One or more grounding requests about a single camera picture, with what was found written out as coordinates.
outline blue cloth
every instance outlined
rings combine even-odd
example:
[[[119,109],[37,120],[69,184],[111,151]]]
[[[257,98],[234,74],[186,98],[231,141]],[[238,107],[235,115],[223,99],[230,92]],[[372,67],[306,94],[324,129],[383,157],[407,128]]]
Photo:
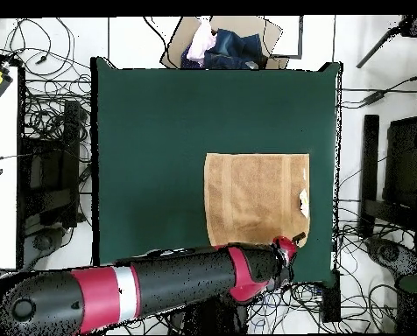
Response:
[[[182,69],[202,69],[201,66],[199,66],[198,62],[195,62],[194,60],[188,60],[187,54],[188,50],[190,50],[190,46],[187,46],[187,49],[184,50],[182,55],[180,56],[180,68]]]
[[[246,62],[260,66],[264,61],[258,34],[240,38],[236,33],[223,29],[216,34],[215,46],[204,54],[204,68],[208,69],[251,69]]]

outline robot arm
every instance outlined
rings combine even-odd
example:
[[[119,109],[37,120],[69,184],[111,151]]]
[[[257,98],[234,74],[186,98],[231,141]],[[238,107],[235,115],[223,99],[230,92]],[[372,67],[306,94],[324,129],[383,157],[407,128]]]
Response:
[[[6,292],[0,328],[9,335],[75,335],[216,295],[247,303],[290,281],[295,239],[303,236],[153,251],[108,266],[40,273]]]

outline white band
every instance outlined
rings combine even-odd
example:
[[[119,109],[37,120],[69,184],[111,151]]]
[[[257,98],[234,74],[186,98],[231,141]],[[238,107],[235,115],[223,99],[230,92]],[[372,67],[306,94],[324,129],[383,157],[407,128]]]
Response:
[[[135,279],[130,267],[113,267],[118,281],[118,292],[120,294],[120,319],[123,322],[133,319],[137,309],[137,291]]]

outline black stand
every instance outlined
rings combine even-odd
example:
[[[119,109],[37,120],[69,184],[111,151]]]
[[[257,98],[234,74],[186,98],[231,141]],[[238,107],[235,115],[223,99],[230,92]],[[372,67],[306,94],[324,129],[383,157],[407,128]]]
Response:
[[[366,54],[366,56],[361,59],[361,61],[357,64],[357,68],[361,68],[364,66],[364,64],[371,58],[373,54],[390,38],[392,38],[395,35],[398,35],[401,33],[401,28],[399,26],[393,27],[391,30],[389,30],[383,37],[378,41],[377,44],[375,44],[374,47]]]
[[[359,234],[364,238],[371,237],[376,218],[417,232],[417,117],[392,122],[388,130],[385,201],[376,201],[378,130],[379,116],[365,115]]]

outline black tripod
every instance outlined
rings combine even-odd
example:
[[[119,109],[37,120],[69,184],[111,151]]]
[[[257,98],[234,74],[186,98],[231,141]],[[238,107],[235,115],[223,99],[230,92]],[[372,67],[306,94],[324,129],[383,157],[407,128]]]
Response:
[[[399,25],[390,29],[378,43],[365,55],[357,64],[357,68],[361,68],[371,58],[373,54],[390,38],[401,34],[409,38],[417,38],[417,16],[403,16]]]

